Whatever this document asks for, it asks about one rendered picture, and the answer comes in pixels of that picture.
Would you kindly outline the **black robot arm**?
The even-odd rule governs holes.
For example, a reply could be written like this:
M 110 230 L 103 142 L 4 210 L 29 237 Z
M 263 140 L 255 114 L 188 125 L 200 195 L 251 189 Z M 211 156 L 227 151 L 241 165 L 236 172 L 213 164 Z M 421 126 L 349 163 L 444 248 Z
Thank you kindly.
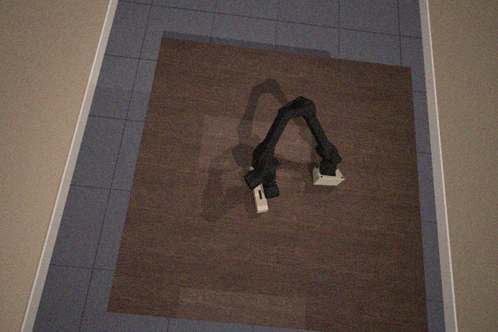
M 275 175 L 276 168 L 281 165 L 277 158 L 273 159 L 276 143 L 288 121 L 300 116 L 304 118 L 317 141 L 317 146 L 314 148 L 322 158 L 319 168 L 321 175 L 336 176 L 336 167 L 338 163 L 341 163 L 342 158 L 338 154 L 336 147 L 328 141 L 322 129 L 316 117 L 314 102 L 305 97 L 298 96 L 295 100 L 288 102 L 278 110 L 278 114 L 264 141 L 258 144 L 253 151 L 252 167 L 254 169 L 248 171 L 248 174 L 244 176 L 246 184 L 252 190 L 264 183 L 264 177 L 271 178 Z

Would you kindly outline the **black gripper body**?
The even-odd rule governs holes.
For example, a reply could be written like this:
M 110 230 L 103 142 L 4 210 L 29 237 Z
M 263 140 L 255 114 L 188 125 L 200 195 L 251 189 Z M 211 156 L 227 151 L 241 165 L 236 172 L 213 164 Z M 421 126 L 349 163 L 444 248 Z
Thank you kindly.
M 276 173 L 271 178 L 264 177 L 264 181 L 267 186 L 267 188 L 264 189 L 264 196 L 266 199 L 279 197 L 280 195 L 279 188 L 278 186 L 276 186 L 276 183 L 274 181 L 276 180 L 276 177 Z

